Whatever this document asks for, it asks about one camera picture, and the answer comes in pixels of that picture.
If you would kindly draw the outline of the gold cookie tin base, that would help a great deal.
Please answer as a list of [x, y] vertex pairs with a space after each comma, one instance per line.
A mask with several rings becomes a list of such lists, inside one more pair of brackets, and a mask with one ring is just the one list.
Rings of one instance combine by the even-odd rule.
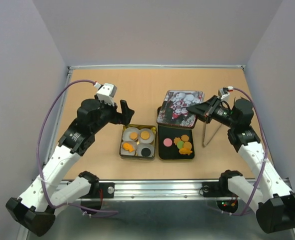
[[[153, 140], [152, 143], [149, 143], [149, 144], [153, 145], [153, 146], [154, 146], [154, 149], [155, 149], [155, 150], [154, 150], [154, 157], [153, 157], [153, 158], [143, 158], [143, 157], [140, 157], [140, 156], [137, 155], [137, 151], [136, 151], [136, 153], [135, 153], [134, 156], [130, 156], [130, 155], [122, 155], [122, 154], [121, 154], [121, 144], [123, 143], [123, 140], [122, 140], [123, 132], [124, 132], [124, 130], [125, 130], [126, 128], [129, 128], [129, 127], [135, 127], [135, 128], [138, 128], [139, 131], [140, 131], [141, 129], [144, 129], [144, 128], [148, 128], [148, 129], [151, 129], [151, 130], [152, 130], [152, 132], [154, 133], [154, 140]], [[152, 161], [152, 160], [154, 160], [154, 158], [155, 158], [155, 152], [156, 152], [156, 140], [157, 140], [157, 127], [154, 126], [154, 125], [129, 124], [129, 125], [127, 125], [127, 126], [124, 126], [123, 129], [122, 129], [122, 134], [121, 134], [120, 147], [119, 147], [119, 155], [120, 155], [121, 158], [123, 158], [123, 159]], [[139, 139], [138, 139], [137, 141], [135, 141], [135, 142], [136, 142], [136, 144], [137, 144], [137, 147], [138, 147], [138, 144], [141, 144], [141, 143], [139, 142]]]

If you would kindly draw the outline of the metal tongs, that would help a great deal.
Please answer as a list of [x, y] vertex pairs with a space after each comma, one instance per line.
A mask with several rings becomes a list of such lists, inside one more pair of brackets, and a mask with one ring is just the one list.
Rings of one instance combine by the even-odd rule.
[[204, 148], [206, 148], [210, 144], [210, 142], [217, 135], [222, 126], [223, 125], [221, 123], [203, 124], [201, 143]]

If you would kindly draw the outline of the gold tin lid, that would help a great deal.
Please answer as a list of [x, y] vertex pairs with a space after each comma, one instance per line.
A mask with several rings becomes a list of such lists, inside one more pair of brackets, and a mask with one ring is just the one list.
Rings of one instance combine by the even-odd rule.
[[197, 117], [188, 111], [188, 107], [201, 104], [202, 91], [169, 90], [157, 114], [156, 123], [160, 126], [193, 129]]

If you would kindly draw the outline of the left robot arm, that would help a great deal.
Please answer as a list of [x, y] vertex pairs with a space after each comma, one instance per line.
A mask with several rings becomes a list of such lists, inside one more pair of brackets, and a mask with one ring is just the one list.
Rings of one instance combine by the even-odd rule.
[[17, 198], [11, 197], [5, 207], [13, 219], [33, 234], [41, 237], [53, 226], [58, 214], [80, 197], [94, 197], [99, 191], [99, 178], [81, 172], [69, 185], [57, 190], [63, 177], [95, 142], [95, 135], [107, 124], [128, 125], [134, 115], [125, 100], [116, 105], [90, 98], [82, 101], [77, 117], [70, 124], [47, 164]]

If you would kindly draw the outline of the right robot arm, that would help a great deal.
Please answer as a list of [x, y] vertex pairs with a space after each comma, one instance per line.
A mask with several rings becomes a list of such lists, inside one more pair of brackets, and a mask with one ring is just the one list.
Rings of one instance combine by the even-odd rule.
[[203, 186], [203, 196], [236, 195], [255, 213], [260, 228], [267, 234], [294, 229], [295, 192], [279, 176], [268, 158], [266, 144], [261, 143], [263, 138], [251, 126], [253, 103], [239, 98], [232, 108], [224, 107], [222, 100], [214, 95], [187, 110], [206, 124], [215, 120], [227, 126], [230, 144], [255, 176], [255, 183], [251, 184], [239, 171], [226, 170], [218, 181]]

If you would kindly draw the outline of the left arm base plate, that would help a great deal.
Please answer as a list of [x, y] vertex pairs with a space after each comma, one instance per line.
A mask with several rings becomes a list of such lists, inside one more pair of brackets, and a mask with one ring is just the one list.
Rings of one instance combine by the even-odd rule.
[[93, 183], [89, 192], [82, 199], [112, 199], [114, 198], [115, 183], [100, 181]]

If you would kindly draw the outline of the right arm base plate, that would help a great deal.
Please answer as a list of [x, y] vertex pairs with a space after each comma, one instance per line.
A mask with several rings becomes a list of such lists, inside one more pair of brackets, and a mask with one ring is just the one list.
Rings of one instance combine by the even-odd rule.
[[234, 195], [229, 191], [226, 183], [220, 183], [219, 181], [205, 181], [202, 183], [201, 189], [205, 198], [228, 198]]

